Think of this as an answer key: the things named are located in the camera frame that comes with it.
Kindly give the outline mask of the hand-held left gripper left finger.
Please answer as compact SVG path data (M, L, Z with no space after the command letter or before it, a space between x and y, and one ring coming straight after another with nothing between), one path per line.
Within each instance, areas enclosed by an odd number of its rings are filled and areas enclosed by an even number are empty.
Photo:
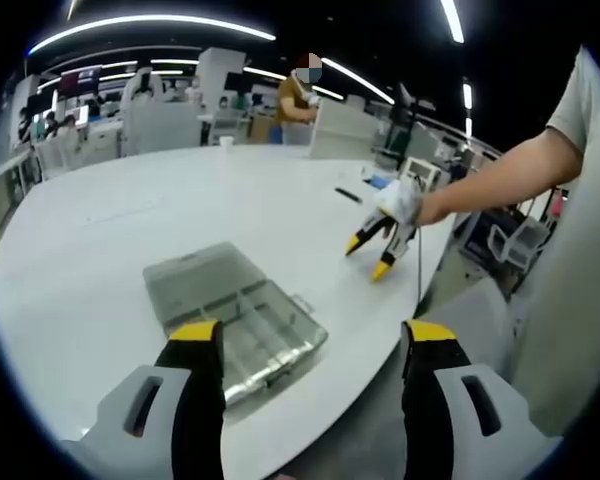
M176 329L98 404L94 425L65 451L92 479L221 479L223 327Z

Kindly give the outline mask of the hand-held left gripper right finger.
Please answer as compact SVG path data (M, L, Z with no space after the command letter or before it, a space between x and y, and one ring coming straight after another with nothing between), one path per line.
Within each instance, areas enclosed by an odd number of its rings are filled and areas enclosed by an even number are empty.
M407 320L401 408L407 479L524 479L561 443L530 420L526 400L472 363L443 325Z

